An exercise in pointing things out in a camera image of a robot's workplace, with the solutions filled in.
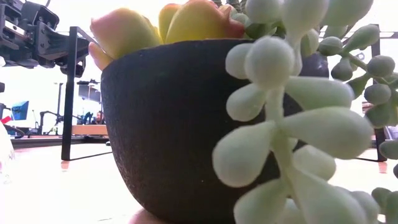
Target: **black pot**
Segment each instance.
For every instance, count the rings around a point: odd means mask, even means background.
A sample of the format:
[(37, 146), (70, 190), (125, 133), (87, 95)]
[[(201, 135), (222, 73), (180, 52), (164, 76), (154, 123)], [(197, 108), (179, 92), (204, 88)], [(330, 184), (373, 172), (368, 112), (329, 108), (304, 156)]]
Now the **black pot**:
[[(134, 198), (171, 223), (231, 224), (237, 199), (259, 183), (275, 179), (273, 155), (249, 187), (233, 189), (216, 177), (211, 153), (233, 129), (225, 104), (248, 84), (225, 71), (225, 57), (248, 40), (180, 42), (145, 49), (114, 61), (102, 74), (106, 125), (119, 171)], [(303, 61), (303, 75), (328, 77), (324, 57)], [(285, 115), (301, 109), (285, 97)]]

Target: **pale green succulent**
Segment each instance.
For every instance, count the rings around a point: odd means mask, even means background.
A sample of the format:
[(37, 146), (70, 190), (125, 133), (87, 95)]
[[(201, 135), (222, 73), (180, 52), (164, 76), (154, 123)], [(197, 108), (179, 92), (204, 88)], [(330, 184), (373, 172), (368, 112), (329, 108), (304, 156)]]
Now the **pale green succulent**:
[[(213, 167), (230, 187), (253, 183), (270, 152), (280, 169), (278, 179), (258, 185), (236, 202), (237, 224), (377, 224), (379, 214), (386, 214), (387, 224), (398, 223), (398, 193), (376, 189), (370, 195), (328, 183), (336, 158), (358, 157), (371, 145), (374, 128), (398, 124), (395, 62), (377, 56), (366, 65), (350, 54), (377, 42), (378, 27), (364, 26), (347, 44), (341, 41), (372, 3), (247, 0), (245, 13), (232, 15), (256, 41), (235, 46), (226, 57), (231, 76), (251, 81), (231, 94), (226, 110), (236, 121), (250, 121), (263, 108), (267, 116), (264, 122), (240, 127), (221, 139), (213, 151)], [(328, 26), (326, 37), (319, 43), (323, 26)], [(341, 56), (331, 71), (334, 80), (298, 77), (302, 58), (316, 51)], [(352, 79), (356, 67), (365, 74)], [(378, 84), (365, 90), (370, 78)], [(363, 91), (374, 104), (364, 118), (350, 110)], [(285, 93), (302, 112), (284, 117)], [(307, 145), (293, 152), (298, 140)], [(381, 151), (398, 159), (397, 147), (397, 141), (385, 142)]]

